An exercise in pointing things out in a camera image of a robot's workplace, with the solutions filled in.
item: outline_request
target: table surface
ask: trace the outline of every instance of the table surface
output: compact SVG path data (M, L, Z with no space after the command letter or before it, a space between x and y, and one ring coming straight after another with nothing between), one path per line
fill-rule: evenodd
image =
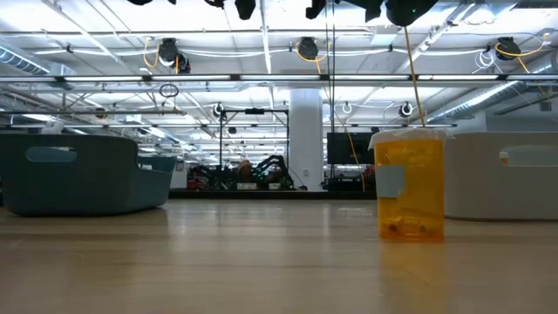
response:
M556 313L558 224L378 239L374 201L170 201L93 218L0 209L1 313Z

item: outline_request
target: plastic bin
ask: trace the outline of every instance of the plastic bin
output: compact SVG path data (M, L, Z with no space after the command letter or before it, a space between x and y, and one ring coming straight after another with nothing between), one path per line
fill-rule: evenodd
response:
M444 141L446 132L406 129L372 136L383 238L444 239Z

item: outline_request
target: white column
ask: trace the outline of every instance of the white column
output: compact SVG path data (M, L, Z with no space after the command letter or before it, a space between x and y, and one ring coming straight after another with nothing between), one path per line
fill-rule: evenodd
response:
M290 90L290 176L295 186L322 191L323 121L319 89Z

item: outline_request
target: ceiling light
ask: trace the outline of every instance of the ceiling light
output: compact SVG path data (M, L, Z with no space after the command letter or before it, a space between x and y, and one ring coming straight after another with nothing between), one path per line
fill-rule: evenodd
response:
M345 104L343 105L343 112L347 114L352 112L352 106L349 104L348 101L345 101Z
M404 105L402 105L402 106L399 108L399 115L400 115L402 118L408 118L408 117L411 116L413 110L414 110L414 108L413 108L412 105L409 104L409 102L407 101L407 102L405 102Z
M205 80L230 80L228 75L163 75L152 77L154 81L205 81Z
M160 129L158 129L157 127L149 127L148 129L149 133L160 137L160 138L164 138L165 137L165 133L163 131L161 131Z
M241 75L241 80L319 80L319 75Z
M56 79L53 77L41 77L41 76L34 76L34 77L4 77L0 78L0 82L33 82L33 83L40 83L40 82L56 82Z
M74 132L74 133L76 133L76 134L87 135L87 133L85 133L85 132L83 132L83 131L81 131L81 130L76 130L76 129L72 129L72 128L69 128L68 130L70 130L70 131L72 131L72 132Z
M119 82L143 80L141 76L100 76L100 77L65 77L68 82Z
M47 116L44 114L24 114L23 116L25 118L35 119L35 120L45 121L45 122L54 120L54 118L52 118L51 116Z
M408 75L336 75L337 80L408 80Z
M537 74L524 74L524 75L509 75L507 76L507 79L518 79L518 80L522 80L522 79L533 79L533 80L558 80L558 75L553 75L553 74L542 74L542 75L537 75Z
M498 75L419 75L420 80L492 80Z
M149 73L149 75L153 75L153 72L151 72L151 71L150 71L149 69L147 69L147 68L140 68L139 70L140 70L140 71L143 71L143 72L147 72L147 73Z

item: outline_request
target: cable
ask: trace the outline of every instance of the cable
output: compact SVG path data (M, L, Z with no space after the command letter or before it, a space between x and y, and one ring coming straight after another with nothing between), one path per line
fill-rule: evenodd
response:
M151 38L147 38L146 39L146 46L144 47L144 53L143 53L143 61L146 63L147 66L149 66L150 68L154 68L155 66L157 66L157 64L159 63L159 45L157 44L157 51L156 56L155 56L155 63L152 65L147 61L147 56L146 56L146 51L147 51L147 45L149 44L149 41L151 40Z
M547 39L547 35L543 35L543 36L542 36L542 43L541 43L541 46L540 46L539 48L533 50L533 51L530 51L530 52L524 52L524 53L509 53L509 52L505 52L505 51L500 50L500 48L499 48L499 47L501 46L501 43L496 44L495 48L496 48L496 51L497 51L497 52L499 52L499 53L501 53L501 54L503 54L503 55L509 56L509 57L526 57L526 56L530 56L530 55L532 55L532 54L534 54L534 53L537 53L537 52L541 51L541 49L544 47L544 40L546 40L546 39Z
M425 114L422 111L422 104L420 104L420 97L419 97L419 87L417 86L417 75L415 75L415 65L412 60L412 51L411 51L411 40L409 39L409 31L407 27L405 27L405 40L407 42L407 52L409 53L409 63L411 66L411 77L412 77L412 86L415 90L415 98L417 99L417 107L418 107L418 114L420 115L420 123L422 123L422 127L426 127L425 123Z
M518 60L520 60L521 66L523 67L523 70L525 70L525 72L527 74L530 74L531 72L529 71L529 69L527 68L527 66L525 65L525 63L523 62L523 59L521 59L521 57L517 58ZM547 95L547 92L545 92L545 90L542 89L542 87L540 85L537 85L537 87L539 87L539 90L542 92L542 94L544 95L544 97L546 97L548 100L552 101L552 99Z

